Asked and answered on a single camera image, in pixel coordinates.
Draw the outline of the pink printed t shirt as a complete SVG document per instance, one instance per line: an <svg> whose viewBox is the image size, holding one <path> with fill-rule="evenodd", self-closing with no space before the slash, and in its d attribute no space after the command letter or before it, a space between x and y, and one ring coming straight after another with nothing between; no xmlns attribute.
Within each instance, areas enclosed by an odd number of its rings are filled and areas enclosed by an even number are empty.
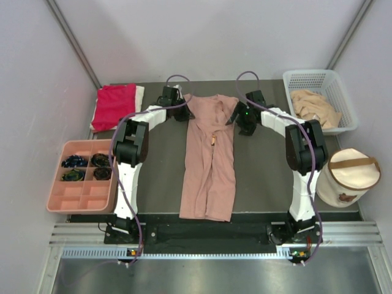
<svg viewBox="0 0 392 294"><path fill-rule="evenodd" d="M238 103L235 97L184 96L194 118L186 138L185 172L179 216L228 222L236 194L234 126L228 120Z"/></svg>

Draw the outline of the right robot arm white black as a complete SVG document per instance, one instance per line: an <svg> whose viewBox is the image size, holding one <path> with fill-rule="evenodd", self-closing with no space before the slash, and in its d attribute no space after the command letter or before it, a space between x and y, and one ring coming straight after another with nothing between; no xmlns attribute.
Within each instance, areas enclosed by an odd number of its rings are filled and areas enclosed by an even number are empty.
<svg viewBox="0 0 392 294"><path fill-rule="evenodd" d="M237 123L240 134L247 136L261 125L284 137L285 157L293 173L292 202L285 224L267 226L267 234L274 244L298 243L316 229L318 221L314 208L315 186L328 157L320 123L296 118L267 105L260 90L247 93L245 98L245 103L237 103L226 125Z"/></svg>

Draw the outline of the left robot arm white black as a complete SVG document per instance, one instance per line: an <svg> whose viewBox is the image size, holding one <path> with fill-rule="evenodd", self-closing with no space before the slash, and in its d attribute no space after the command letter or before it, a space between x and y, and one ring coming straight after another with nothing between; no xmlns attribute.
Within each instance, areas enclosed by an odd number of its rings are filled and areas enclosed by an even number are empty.
<svg viewBox="0 0 392 294"><path fill-rule="evenodd" d="M138 238L137 188L141 167L149 150L149 132L170 118L177 121L194 119L180 85L164 86L155 104L119 124L113 138L113 155L118 169L118 196L112 227L126 243Z"/></svg>

